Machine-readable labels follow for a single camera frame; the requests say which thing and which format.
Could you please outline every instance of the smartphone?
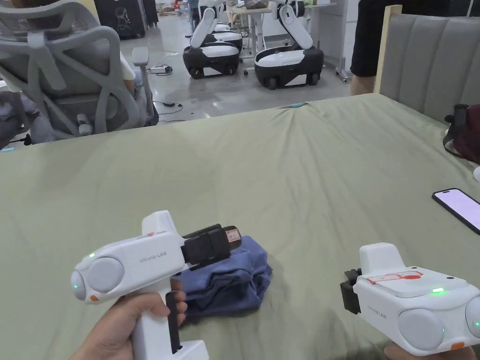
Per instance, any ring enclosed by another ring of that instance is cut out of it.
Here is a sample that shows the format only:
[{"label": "smartphone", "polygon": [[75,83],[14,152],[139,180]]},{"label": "smartphone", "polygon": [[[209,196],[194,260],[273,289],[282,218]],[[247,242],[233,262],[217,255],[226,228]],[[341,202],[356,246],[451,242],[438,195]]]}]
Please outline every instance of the smartphone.
[{"label": "smartphone", "polygon": [[432,198],[480,235],[480,203],[478,201],[456,188],[434,192]]}]

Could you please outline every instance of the blue folded cloth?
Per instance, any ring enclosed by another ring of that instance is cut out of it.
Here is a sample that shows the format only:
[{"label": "blue folded cloth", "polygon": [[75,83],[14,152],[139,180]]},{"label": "blue folded cloth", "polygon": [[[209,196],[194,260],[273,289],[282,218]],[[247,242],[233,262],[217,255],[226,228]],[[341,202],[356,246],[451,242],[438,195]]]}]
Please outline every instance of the blue folded cloth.
[{"label": "blue folded cloth", "polygon": [[270,285],[266,251],[251,237],[228,259],[176,277],[187,294],[187,316],[230,315],[258,309]]}]

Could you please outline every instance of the red sticker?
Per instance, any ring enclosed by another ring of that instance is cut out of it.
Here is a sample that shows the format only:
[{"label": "red sticker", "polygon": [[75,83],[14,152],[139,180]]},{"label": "red sticker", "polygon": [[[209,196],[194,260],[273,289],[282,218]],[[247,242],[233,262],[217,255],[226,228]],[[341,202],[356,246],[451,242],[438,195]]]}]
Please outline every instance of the red sticker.
[{"label": "red sticker", "polygon": [[228,242],[234,242],[241,239],[238,229],[226,231]]},{"label": "red sticker", "polygon": [[391,280],[417,280],[421,279],[422,273],[418,271],[404,271],[401,273],[394,273],[394,274],[386,274],[382,276],[373,276],[368,277],[367,280],[370,281],[372,284],[376,284],[380,281],[391,281]]}]

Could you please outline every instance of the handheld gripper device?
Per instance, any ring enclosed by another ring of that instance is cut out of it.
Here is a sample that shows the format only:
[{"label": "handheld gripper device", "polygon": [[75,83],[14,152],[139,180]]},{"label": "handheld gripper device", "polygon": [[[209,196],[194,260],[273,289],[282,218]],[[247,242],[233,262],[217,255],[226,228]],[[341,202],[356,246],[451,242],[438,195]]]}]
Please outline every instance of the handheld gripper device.
[{"label": "handheld gripper device", "polygon": [[405,351],[425,356],[480,344],[480,291],[458,277],[406,267],[393,244],[360,248],[340,285],[345,309]]},{"label": "handheld gripper device", "polygon": [[71,277],[76,298],[99,304],[127,294],[158,292],[170,315],[142,314],[132,335],[134,360],[208,360],[202,340],[180,342],[170,278],[229,258],[241,245],[240,232],[217,224],[182,237],[170,213],[159,211],[143,219],[142,234],[84,257]]}]

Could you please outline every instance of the orange button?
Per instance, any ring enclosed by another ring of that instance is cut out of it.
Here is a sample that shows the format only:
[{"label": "orange button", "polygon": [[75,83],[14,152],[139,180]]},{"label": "orange button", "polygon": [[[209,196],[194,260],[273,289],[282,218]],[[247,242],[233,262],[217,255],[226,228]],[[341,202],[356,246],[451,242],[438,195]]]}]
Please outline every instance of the orange button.
[{"label": "orange button", "polygon": [[450,350],[457,350],[457,349],[461,349],[465,346],[465,343],[462,341],[462,342],[459,342],[459,343],[454,343],[452,344],[452,347],[450,348]]}]

